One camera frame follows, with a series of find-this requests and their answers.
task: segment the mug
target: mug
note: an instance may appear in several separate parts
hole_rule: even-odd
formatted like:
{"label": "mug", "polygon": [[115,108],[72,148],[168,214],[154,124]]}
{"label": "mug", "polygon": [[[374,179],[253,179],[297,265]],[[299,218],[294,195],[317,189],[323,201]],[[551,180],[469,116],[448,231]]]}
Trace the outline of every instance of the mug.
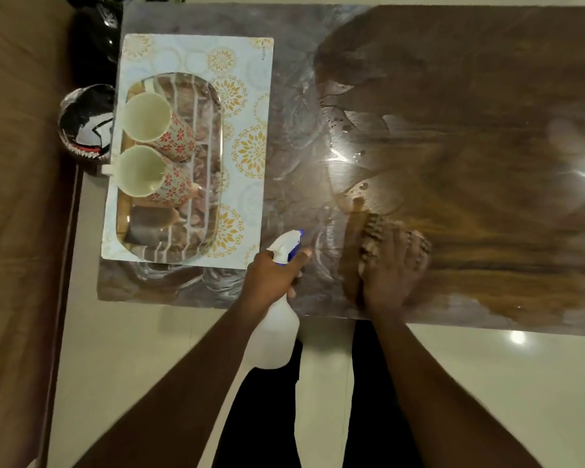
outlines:
{"label": "mug", "polygon": [[173,161],[189,160],[199,147],[193,129],[157,93],[139,93],[128,100],[123,121],[130,138],[152,146]]}
{"label": "mug", "polygon": [[125,194],[177,207],[197,196],[199,186],[186,171],[146,145],[136,145],[119,155],[114,164],[105,164],[103,174]]}

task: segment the white spray bottle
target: white spray bottle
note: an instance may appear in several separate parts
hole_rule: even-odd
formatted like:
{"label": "white spray bottle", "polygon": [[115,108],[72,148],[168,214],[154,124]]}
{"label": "white spray bottle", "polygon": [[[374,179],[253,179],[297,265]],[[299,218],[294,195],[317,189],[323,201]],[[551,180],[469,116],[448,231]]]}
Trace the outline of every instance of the white spray bottle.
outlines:
{"label": "white spray bottle", "polygon": [[[276,239],[267,248],[273,251],[273,261],[279,265],[288,264],[299,249],[301,236],[303,230],[293,229]],[[290,361],[298,330],[299,317],[284,294],[269,307],[265,318],[251,334],[244,359],[262,370],[281,368]]]}

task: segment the hand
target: hand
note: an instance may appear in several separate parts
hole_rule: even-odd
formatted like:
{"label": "hand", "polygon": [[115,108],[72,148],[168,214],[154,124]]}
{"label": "hand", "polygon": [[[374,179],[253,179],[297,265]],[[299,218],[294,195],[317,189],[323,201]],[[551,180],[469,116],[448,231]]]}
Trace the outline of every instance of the hand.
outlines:
{"label": "hand", "polygon": [[262,318],[269,307],[284,294],[295,296],[293,280],[301,277],[301,268],[312,256],[310,249],[299,251],[286,266],[273,262],[273,251],[260,251],[247,268],[239,303]]}
{"label": "hand", "polygon": [[364,302],[371,314],[400,308],[430,261],[421,250],[423,236],[418,231],[412,233],[409,244],[403,227],[387,225],[383,233],[379,257],[367,264],[362,276]]}

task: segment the leg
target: leg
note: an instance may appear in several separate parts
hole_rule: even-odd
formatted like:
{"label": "leg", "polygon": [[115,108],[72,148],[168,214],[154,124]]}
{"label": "leg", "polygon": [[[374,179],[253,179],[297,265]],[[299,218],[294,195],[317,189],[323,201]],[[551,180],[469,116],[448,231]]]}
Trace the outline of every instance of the leg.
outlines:
{"label": "leg", "polygon": [[377,334],[358,321],[352,346],[355,385],[343,468],[422,468],[418,448],[400,407]]}
{"label": "leg", "polygon": [[303,345],[277,370],[249,372],[226,419],[213,468],[301,468],[294,439],[295,384]]}

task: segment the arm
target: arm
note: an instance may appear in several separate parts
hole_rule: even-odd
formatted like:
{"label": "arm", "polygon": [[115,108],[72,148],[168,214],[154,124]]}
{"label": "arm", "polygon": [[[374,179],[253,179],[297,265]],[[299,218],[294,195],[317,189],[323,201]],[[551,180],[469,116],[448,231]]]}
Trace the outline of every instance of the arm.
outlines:
{"label": "arm", "polygon": [[387,229],[381,255],[364,276],[367,312],[426,468],[540,468],[403,322],[401,304],[427,262],[419,234],[408,245],[404,230]]}
{"label": "arm", "polygon": [[251,333],[273,302],[293,293],[308,256],[304,250],[279,266],[270,251],[258,253],[238,300],[75,468],[197,466]]}

